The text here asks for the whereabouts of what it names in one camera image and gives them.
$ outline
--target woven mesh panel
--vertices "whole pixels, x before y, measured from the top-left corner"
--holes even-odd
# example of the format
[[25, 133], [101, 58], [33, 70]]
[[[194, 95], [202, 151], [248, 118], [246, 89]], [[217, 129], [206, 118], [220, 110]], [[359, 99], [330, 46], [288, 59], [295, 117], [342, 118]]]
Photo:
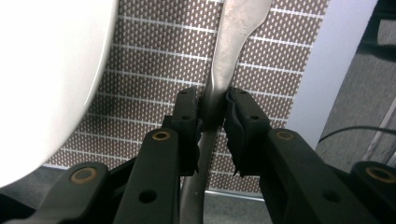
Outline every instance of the woven mesh panel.
[[[275, 0], [265, 23], [247, 40], [233, 86], [252, 94], [284, 127], [327, 0]], [[99, 90], [88, 113], [47, 163], [100, 161], [110, 169], [137, 155], [145, 133], [171, 115], [178, 91], [202, 93], [210, 73], [221, 1], [120, 0], [119, 16]], [[224, 131], [219, 134], [209, 189], [259, 193], [258, 177], [233, 176]]]

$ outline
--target screw hole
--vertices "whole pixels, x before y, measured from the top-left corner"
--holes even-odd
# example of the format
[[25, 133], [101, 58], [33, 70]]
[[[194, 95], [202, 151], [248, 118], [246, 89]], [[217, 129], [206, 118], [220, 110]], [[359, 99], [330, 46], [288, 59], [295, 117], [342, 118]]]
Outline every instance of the screw hole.
[[325, 189], [322, 191], [323, 198], [326, 199], [327, 201], [331, 203], [339, 203], [341, 202], [341, 197], [338, 193], [330, 190], [330, 189]]
[[171, 134], [168, 132], [157, 132], [154, 135], [152, 135], [152, 138], [154, 138], [157, 141], [162, 141], [168, 139], [170, 136]]
[[139, 201], [141, 203], [152, 203], [157, 199], [157, 192], [152, 189], [146, 189], [139, 194]]
[[390, 171], [382, 169], [381, 167], [367, 167], [366, 173], [370, 177], [372, 177], [378, 181], [381, 181], [381, 182], [384, 182], [387, 184], [396, 183], [396, 175], [391, 173]]

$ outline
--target black plastic bracket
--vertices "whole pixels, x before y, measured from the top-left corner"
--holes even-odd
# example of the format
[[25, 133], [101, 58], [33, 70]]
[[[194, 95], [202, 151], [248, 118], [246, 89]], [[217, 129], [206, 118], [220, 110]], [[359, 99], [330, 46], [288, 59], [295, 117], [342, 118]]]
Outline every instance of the black plastic bracket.
[[177, 223], [180, 190], [177, 132], [146, 134], [113, 223]]
[[264, 136], [271, 130], [270, 120], [247, 91], [231, 88], [226, 99], [224, 130], [235, 173], [260, 175], [262, 161], [257, 155], [262, 150]]
[[193, 175], [198, 172], [199, 148], [201, 138], [201, 120], [197, 118], [198, 105], [194, 88], [177, 93], [174, 112], [166, 116], [163, 128], [171, 128], [178, 133], [180, 152], [180, 175]]
[[75, 165], [64, 172], [32, 216], [7, 224], [83, 222], [107, 176], [107, 167], [100, 162]]

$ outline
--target black cable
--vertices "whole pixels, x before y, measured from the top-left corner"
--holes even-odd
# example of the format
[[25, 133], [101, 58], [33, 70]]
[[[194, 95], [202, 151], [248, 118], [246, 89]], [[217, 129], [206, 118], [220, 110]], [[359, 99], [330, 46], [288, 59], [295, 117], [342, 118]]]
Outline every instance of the black cable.
[[326, 138], [328, 138], [332, 135], [335, 135], [337, 133], [341, 133], [341, 132], [349, 131], [349, 130], [356, 130], [356, 129], [378, 131], [378, 132], [382, 132], [382, 133], [390, 133], [390, 134], [396, 135], [396, 130], [392, 130], [392, 129], [377, 128], [377, 127], [372, 127], [372, 126], [352, 126], [352, 127], [343, 128], [343, 129], [337, 130], [335, 132], [329, 133], [326, 136], [320, 138], [319, 142], [322, 142]]

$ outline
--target white curved surface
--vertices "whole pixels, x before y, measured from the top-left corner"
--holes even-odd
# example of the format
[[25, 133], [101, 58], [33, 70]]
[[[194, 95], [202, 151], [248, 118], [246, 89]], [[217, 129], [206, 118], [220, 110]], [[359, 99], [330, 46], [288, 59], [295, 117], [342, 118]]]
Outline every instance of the white curved surface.
[[0, 187], [44, 163], [89, 107], [118, 0], [0, 3]]

